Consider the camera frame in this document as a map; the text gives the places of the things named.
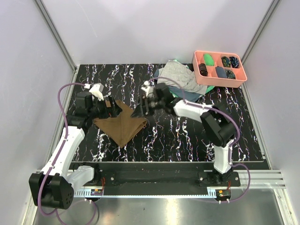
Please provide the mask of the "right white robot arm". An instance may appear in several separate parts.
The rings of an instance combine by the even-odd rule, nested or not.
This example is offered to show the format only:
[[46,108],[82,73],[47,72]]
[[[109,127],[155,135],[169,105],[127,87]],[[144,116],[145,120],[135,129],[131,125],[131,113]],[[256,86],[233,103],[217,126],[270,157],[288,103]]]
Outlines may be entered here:
[[163,109],[168,114],[202,123],[209,141],[214,146],[213,166],[216,171],[213,173],[214,183],[219,186],[225,185],[230,179],[228,172],[232,167],[230,150],[235,138],[240,136],[234,120],[216,106],[202,105],[174,97],[165,83],[151,87],[146,82],[142,86],[142,91],[131,117],[152,116],[156,110]]

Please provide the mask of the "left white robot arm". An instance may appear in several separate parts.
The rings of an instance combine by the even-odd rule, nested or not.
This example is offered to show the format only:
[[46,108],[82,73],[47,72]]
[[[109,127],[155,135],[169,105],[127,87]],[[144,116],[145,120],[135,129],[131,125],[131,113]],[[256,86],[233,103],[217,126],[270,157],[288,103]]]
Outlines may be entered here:
[[95,119],[116,118],[122,112],[112,96],[105,101],[100,94],[83,91],[75,97],[75,108],[66,116],[67,124],[50,160],[41,172],[33,173],[29,185],[34,204],[39,208],[68,209],[74,194],[84,184],[101,181],[100,172],[80,166],[68,174],[73,156]]

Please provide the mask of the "brown cloth napkin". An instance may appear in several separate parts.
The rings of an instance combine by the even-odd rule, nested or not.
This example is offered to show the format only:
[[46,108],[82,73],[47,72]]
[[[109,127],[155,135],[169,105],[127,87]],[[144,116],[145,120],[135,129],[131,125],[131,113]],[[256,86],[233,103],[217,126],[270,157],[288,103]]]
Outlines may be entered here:
[[120,100],[116,100],[116,104],[122,109],[118,117],[96,118],[93,122],[120,148],[123,148],[147,125],[147,120],[144,118],[131,118],[133,109]]

